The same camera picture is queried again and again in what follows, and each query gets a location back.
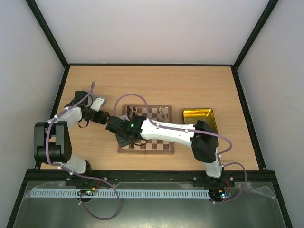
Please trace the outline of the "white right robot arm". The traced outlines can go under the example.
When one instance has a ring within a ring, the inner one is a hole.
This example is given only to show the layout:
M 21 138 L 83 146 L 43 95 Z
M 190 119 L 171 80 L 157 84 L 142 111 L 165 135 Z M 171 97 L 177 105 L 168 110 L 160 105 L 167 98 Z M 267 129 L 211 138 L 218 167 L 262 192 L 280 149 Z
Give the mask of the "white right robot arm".
M 173 124 L 137 115 L 130 120 L 112 116 L 105 129 L 115 134 L 120 147 L 139 140 L 163 140 L 185 145 L 192 149 L 196 160 L 204 163 L 210 185 L 218 186 L 224 180 L 218 156 L 219 135 L 212 132 L 204 121 L 197 121 L 196 124 Z

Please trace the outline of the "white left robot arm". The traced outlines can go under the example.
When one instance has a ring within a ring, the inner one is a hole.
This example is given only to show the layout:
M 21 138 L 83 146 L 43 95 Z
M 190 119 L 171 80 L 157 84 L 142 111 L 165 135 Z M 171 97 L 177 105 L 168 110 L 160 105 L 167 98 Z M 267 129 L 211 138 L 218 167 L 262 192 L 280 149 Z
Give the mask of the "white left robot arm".
M 73 174 L 89 175 L 90 163 L 72 152 L 69 129 L 74 124 L 85 121 L 106 124 L 110 118 L 108 112 L 101 111 L 106 99 L 94 95 L 91 91 L 75 91 L 75 96 L 64 110 L 46 122 L 34 126 L 34 159 L 36 162 L 57 166 Z

